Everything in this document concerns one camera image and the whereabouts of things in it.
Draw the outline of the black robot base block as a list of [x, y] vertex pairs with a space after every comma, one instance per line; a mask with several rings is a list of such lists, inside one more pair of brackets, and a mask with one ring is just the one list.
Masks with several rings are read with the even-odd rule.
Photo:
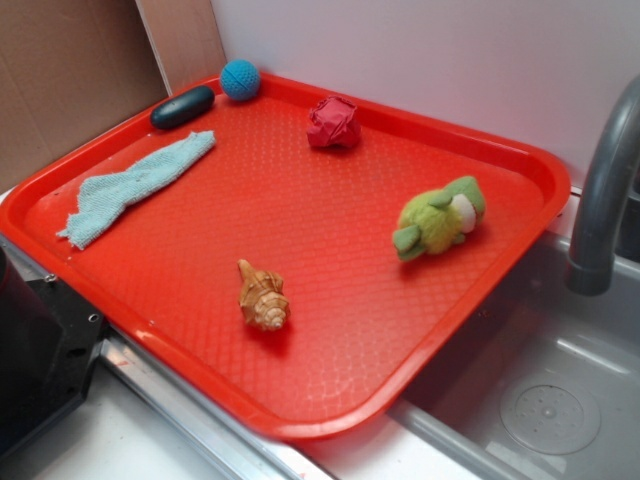
[[106, 322], [63, 280], [26, 280], [1, 252], [1, 457], [87, 398]]

